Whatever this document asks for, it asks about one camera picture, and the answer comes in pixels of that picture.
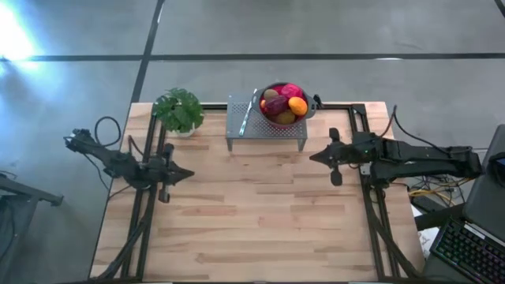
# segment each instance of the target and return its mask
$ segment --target wire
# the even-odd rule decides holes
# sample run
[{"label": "wire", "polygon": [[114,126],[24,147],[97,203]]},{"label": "wire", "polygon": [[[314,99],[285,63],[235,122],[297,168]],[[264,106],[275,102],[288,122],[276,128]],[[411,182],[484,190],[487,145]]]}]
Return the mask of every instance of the wire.
[{"label": "wire", "polygon": [[413,197],[417,197],[417,196],[426,196],[426,195],[429,195],[429,194],[435,194],[437,195],[438,197],[444,199],[444,200],[448,200],[449,201],[449,204],[452,204],[453,206],[456,205],[451,198],[445,196],[444,194],[440,193],[440,192],[436,192],[436,191],[433,191],[433,190],[427,190],[427,189],[421,189],[421,192],[411,192],[409,195],[410,196],[413,196]]},{"label": "wire", "polygon": [[464,181],[466,180],[466,177],[462,178],[462,179],[459,179],[457,181],[454,180],[454,178],[451,179],[451,182],[433,182],[433,181],[428,181],[430,184],[433,184],[433,185],[438,185],[438,186],[448,186],[448,185],[453,185],[453,184],[458,184],[459,182],[461,181]]},{"label": "wire", "polygon": [[448,189],[449,190],[449,196],[450,196],[450,199],[449,199],[449,204],[453,203],[452,202],[452,190]]},{"label": "wire", "polygon": [[137,143],[135,143],[135,140],[133,139],[133,137],[131,135],[128,135],[128,151],[130,153],[132,152],[132,145],[135,148],[135,150],[137,150],[139,152],[139,154],[144,156],[144,153],[138,148]]},{"label": "wire", "polygon": [[92,161],[92,160],[88,157],[88,155],[86,155],[86,154],[83,154],[83,155],[84,155],[84,157],[86,157],[86,159],[88,159],[88,161],[89,161],[91,164],[93,164],[93,166],[95,166],[96,170],[98,170],[98,176],[99,176],[99,178],[100,178],[100,181],[102,182],[102,185],[103,185],[103,187],[105,188],[105,190],[106,190],[107,192],[109,192],[109,187],[107,186],[107,184],[105,183],[105,181],[103,181],[102,171],[100,170],[100,168],[98,168],[98,166],[95,164],[95,162],[93,162],[93,161]]},{"label": "wire", "polygon": [[[109,144],[102,144],[102,142],[100,142],[100,139],[98,138],[98,127],[100,125],[100,122],[102,122],[106,119],[111,120],[116,125],[116,128],[118,129],[118,138],[116,138],[116,140],[110,142]],[[112,146],[112,145],[116,144],[117,142],[119,142],[119,140],[121,139],[121,126],[119,126],[118,121],[110,116],[104,116],[104,117],[100,118],[95,123],[95,139],[96,139],[96,143],[100,144],[102,147],[109,147],[109,146]]]},{"label": "wire", "polygon": [[[452,181],[455,181],[455,180],[454,180],[454,178],[447,176],[447,179],[449,179],[449,178],[450,178]],[[465,178],[462,178],[461,180],[456,181],[456,186],[455,186],[455,187],[456,187],[456,188],[458,188],[458,191],[459,191],[459,196],[456,196],[456,198],[461,197],[461,199],[462,199],[463,203],[466,203],[466,200],[465,200],[465,195],[463,194],[463,190],[461,189],[461,185],[464,185],[466,182],[468,182],[468,181],[470,181],[470,180],[465,181],[465,182],[463,182],[463,183],[461,183],[461,184],[460,184],[459,182],[461,182],[461,181],[463,181],[463,180],[465,180]]]},{"label": "wire", "polygon": [[438,151],[441,151],[442,153],[446,154],[446,155],[453,155],[453,154],[460,154],[460,153],[466,153],[468,151],[472,151],[472,148],[471,147],[468,147],[466,150],[463,150],[463,151],[456,151],[456,152],[448,152],[448,151],[445,151],[443,150],[442,148],[436,146],[435,144],[433,144],[432,142],[429,142],[427,140],[424,140],[420,137],[417,137],[417,136],[414,136],[410,133],[408,133],[403,127],[402,125],[400,125],[400,122],[398,121],[398,117],[396,116],[396,113],[394,113],[392,115],[392,117],[395,119],[395,122],[396,122],[396,125],[400,128],[400,130],[402,130],[402,132],[404,132],[407,136],[411,137],[411,138],[414,138],[415,140],[419,140],[421,142],[424,142],[430,146],[432,146],[433,148],[435,148],[436,150]]},{"label": "wire", "polygon": [[12,230],[12,235],[10,237],[9,244],[6,246],[6,249],[2,252],[2,255],[0,256],[0,263],[2,263],[3,258],[6,256],[7,252],[9,251],[10,246],[13,244],[14,238],[16,236],[16,224],[15,224],[15,221],[14,221],[14,210],[10,206],[9,201],[5,200],[5,202],[6,202],[6,207],[8,207],[9,211],[10,211],[10,227],[12,228],[11,229]]},{"label": "wire", "polygon": [[131,187],[132,187],[131,185],[128,185],[128,186],[126,186],[126,187],[125,187],[125,188],[123,188],[123,189],[119,189],[117,192],[112,193],[112,195],[110,195],[110,196],[109,196],[109,199],[108,199],[108,200],[110,200],[113,196],[115,196],[115,195],[117,195],[117,194],[119,194],[119,193],[121,193],[121,192],[124,192],[125,190],[127,190],[127,189],[129,189],[129,188],[131,188]]},{"label": "wire", "polygon": [[[108,143],[108,144],[102,144],[100,142],[100,139],[98,138],[98,128],[99,128],[99,125],[100,125],[100,122],[106,120],[106,119],[109,119],[111,120],[115,125],[116,125],[116,128],[118,129],[118,138],[116,138],[116,140]],[[77,139],[76,137],[72,137],[72,136],[64,136],[63,137],[63,140],[67,141],[67,140],[78,140],[80,143],[82,144],[85,144],[85,145],[88,145],[90,147],[96,147],[96,148],[105,148],[105,147],[109,147],[109,146],[112,146],[114,144],[116,144],[117,142],[119,142],[121,140],[121,136],[122,136],[122,132],[121,132],[121,126],[119,126],[119,122],[117,120],[115,120],[114,118],[110,117],[110,116],[104,116],[104,117],[101,117],[96,123],[95,123],[95,140],[96,140],[96,143],[98,144],[91,144],[91,143],[88,143],[86,141],[82,141],[82,140],[79,140]]]},{"label": "wire", "polygon": [[396,118],[396,108],[397,106],[393,106],[393,113],[391,114],[391,117],[389,118],[389,122],[387,123],[386,129],[382,134],[379,135],[379,137],[384,137],[386,135],[387,131],[389,131],[389,128],[391,128],[391,124],[393,124],[393,118]]},{"label": "wire", "polygon": [[456,184],[456,185],[447,185],[447,186],[440,186],[436,189],[418,189],[418,190],[414,190],[412,192],[409,192],[409,193],[416,193],[416,192],[423,192],[423,191],[431,191],[431,192],[443,192],[443,191],[446,191],[446,188],[447,187],[455,187],[455,186],[458,186],[458,185],[464,185],[465,183],[467,183],[468,181],[471,181],[472,179],[470,178],[467,178],[464,182],[460,183],[460,184]]}]

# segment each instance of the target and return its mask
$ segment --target metal table leg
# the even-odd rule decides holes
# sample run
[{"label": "metal table leg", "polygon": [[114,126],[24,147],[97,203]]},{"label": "metal table leg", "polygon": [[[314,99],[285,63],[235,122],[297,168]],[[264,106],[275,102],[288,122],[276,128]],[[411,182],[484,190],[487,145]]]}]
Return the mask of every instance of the metal table leg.
[{"label": "metal table leg", "polygon": [[234,140],[230,138],[226,138],[226,144],[228,145],[228,151],[233,150]]},{"label": "metal table leg", "polygon": [[298,139],[298,151],[303,151],[307,139]]}]

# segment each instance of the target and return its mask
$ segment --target orange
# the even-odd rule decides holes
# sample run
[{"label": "orange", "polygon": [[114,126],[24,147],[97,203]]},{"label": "orange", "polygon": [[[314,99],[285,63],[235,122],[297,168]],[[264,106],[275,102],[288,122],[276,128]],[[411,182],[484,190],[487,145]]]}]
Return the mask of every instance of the orange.
[{"label": "orange", "polygon": [[293,111],[296,115],[305,115],[307,114],[307,103],[299,97],[292,97],[288,102],[291,111]]}]

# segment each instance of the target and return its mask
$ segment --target yellow cable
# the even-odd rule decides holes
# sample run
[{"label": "yellow cable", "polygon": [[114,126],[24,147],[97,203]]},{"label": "yellow cable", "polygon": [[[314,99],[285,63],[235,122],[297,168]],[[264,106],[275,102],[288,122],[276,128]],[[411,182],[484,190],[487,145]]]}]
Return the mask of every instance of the yellow cable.
[{"label": "yellow cable", "polygon": [[454,201],[452,201],[449,197],[445,196],[444,194],[440,193],[440,192],[436,192],[436,191],[432,191],[432,190],[423,190],[424,192],[418,192],[418,193],[414,193],[414,194],[409,194],[410,196],[426,196],[428,194],[436,194],[437,196],[440,196],[442,198],[444,198],[445,200],[449,201],[453,206],[456,205],[454,203]]},{"label": "yellow cable", "polygon": [[470,179],[470,178],[463,178],[462,180],[459,180],[459,181],[457,181],[455,183],[447,183],[447,185],[439,186],[436,189],[417,189],[417,190],[411,191],[409,193],[426,192],[426,191],[432,191],[432,192],[445,191],[446,187],[461,186],[461,185],[464,185],[465,183],[467,183],[468,181],[471,181],[471,180],[472,179]]}]

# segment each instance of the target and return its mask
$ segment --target black cable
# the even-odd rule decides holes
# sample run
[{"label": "black cable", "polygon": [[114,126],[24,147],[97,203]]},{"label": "black cable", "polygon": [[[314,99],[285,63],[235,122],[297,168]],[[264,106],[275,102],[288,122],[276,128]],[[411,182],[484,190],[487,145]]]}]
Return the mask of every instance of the black cable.
[{"label": "black cable", "polygon": [[415,185],[412,185],[410,186],[411,189],[423,189],[423,187],[425,186],[425,182],[424,181],[419,181],[417,184]]},{"label": "black cable", "polygon": [[[110,142],[109,144],[102,144],[100,142],[100,139],[98,138],[98,127],[100,125],[100,122],[106,120],[106,119],[109,119],[111,120],[115,125],[116,125],[116,128],[118,129],[118,138],[116,138],[116,140],[114,140],[113,142]],[[109,147],[109,146],[112,146],[114,144],[116,144],[117,142],[119,142],[119,140],[121,139],[121,126],[119,126],[119,123],[117,120],[115,120],[114,118],[110,117],[110,116],[104,116],[102,118],[100,118],[96,123],[95,123],[95,140],[96,140],[96,143],[100,144],[102,147]]]},{"label": "black cable", "polygon": [[391,128],[391,124],[393,124],[393,118],[396,118],[396,108],[397,106],[393,106],[393,113],[391,114],[391,117],[389,118],[389,121],[387,122],[386,129],[382,134],[379,135],[380,138],[384,137],[386,135],[387,131],[389,131],[389,128]]},{"label": "black cable", "polygon": [[7,252],[9,251],[10,246],[13,244],[13,241],[14,241],[14,238],[16,235],[16,224],[14,221],[14,210],[10,206],[9,201],[7,201],[7,200],[4,200],[4,201],[6,202],[6,207],[8,207],[9,211],[10,211],[10,226],[11,226],[11,230],[12,230],[12,235],[10,237],[9,244],[6,246],[6,249],[2,252],[2,255],[0,256],[0,264],[2,263],[3,258],[6,256]]},{"label": "black cable", "polygon": [[[419,189],[426,188],[427,190],[431,190],[431,186],[429,185],[431,182],[428,181],[428,179],[425,176],[422,176],[421,182],[418,182],[416,185],[419,185],[420,183],[423,183],[423,186],[421,186]],[[446,207],[451,206],[451,203],[448,204],[447,201],[444,198],[442,198],[441,196],[439,196],[438,194],[435,194],[435,196],[438,197],[442,201],[442,203],[445,204]]]},{"label": "black cable", "polygon": [[[106,120],[106,119],[110,119],[115,125],[116,125],[116,128],[118,129],[118,138],[116,138],[116,140],[114,140],[113,142],[110,142],[109,144],[102,144],[100,142],[100,139],[98,138],[98,127],[100,125],[100,122]],[[122,136],[122,132],[121,132],[121,127],[119,126],[119,122],[117,120],[115,120],[114,118],[112,117],[109,117],[109,116],[104,116],[104,117],[101,117],[96,123],[95,123],[95,140],[96,140],[96,144],[90,144],[86,141],[82,141],[82,140],[78,140],[76,137],[72,137],[72,136],[64,136],[63,137],[63,140],[67,141],[67,140],[78,140],[79,143],[82,143],[84,145],[88,145],[89,147],[97,147],[97,148],[105,148],[105,147],[109,147],[109,146],[112,146],[114,144],[116,144],[117,142],[119,142],[121,140],[121,136]]]},{"label": "black cable", "polygon": [[139,154],[144,156],[144,153],[138,148],[137,143],[135,143],[135,140],[133,139],[133,137],[131,135],[128,135],[128,151],[130,153],[132,153],[132,145],[135,148],[135,150],[137,150],[137,152],[139,152]]},{"label": "black cable", "polygon": [[463,194],[463,190],[461,189],[461,186],[459,186],[459,185],[458,185],[458,190],[459,190],[459,195],[460,195],[461,199],[463,200],[463,203],[466,203],[465,195]]},{"label": "black cable", "polygon": [[449,191],[449,197],[450,197],[449,198],[449,205],[451,205],[451,203],[452,203],[452,190],[448,189],[448,191]]},{"label": "black cable", "polygon": [[429,142],[427,140],[424,140],[420,137],[417,137],[417,136],[414,136],[410,133],[408,133],[401,125],[400,125],[400,122],[398,121],[398,117],[396,116],[396,114],[393,115],[393,118],[395,119],[395,122],[396,122],[396,125],[400,128],[400,130],[402,130],[402,132],[404,132],[407,136],[411,137],[411,138],[414,138],[415,140],[419,140],[423,143],[426,143],[430,146],[432,146],[433,148],[435,148],[436,150],[438,151],[441,151],[442,153],[446,154],[446,155],[453,155],[453,154],[460,154],[460,153],[465,153],[465,152],[468,152],[468,151],[472,151],[472,148],[467,148],[466,150],[463,150],[463,151],[456,151],[456,152],[448,152],[448,151],[445,151],[443,150],[442,148],[436,146],[435,144],[433,144],[432,142]]},{"label": "black cable", "polygon": [[131,188],[131,187],[132,187],[131,185],[128,185],[128,186],[126,186],[126,187],[125,187],[125,188],[123,188],[123,189],[119,189],[117,192],[112,193],[112,195],[111,195],[111,196],[109,196],[109,199],[108,199],[108,200],[110,200],[110,199],[111,199],[113,196],[115,196],[116,194],[119,194],[119,193],[121,193],[121,192],[124,192],[125,190],[127,190],[127,189],[129,189],[129,188]]},{"label": "black cable", "polygon": [[95,164],[95,162],[93,162],[89,157],[88,155],[86,154],[83,154],[84,157],[86,157],[86,159],[88,159],[88,161],[93,164],[93,166],[95,166],[96,170],[98,170],[98,176],[100,178],[100,181],[102,182],[102,185],[103,187],[105,188],[105,190],[107,191],[107,193],[109,192],[109,187],[107,186],[107,184],[105,183],[105,181],[103,181],[103,177],[102,177],[102,171],[100,170],[100,168],[98,168],[98,166]]}]

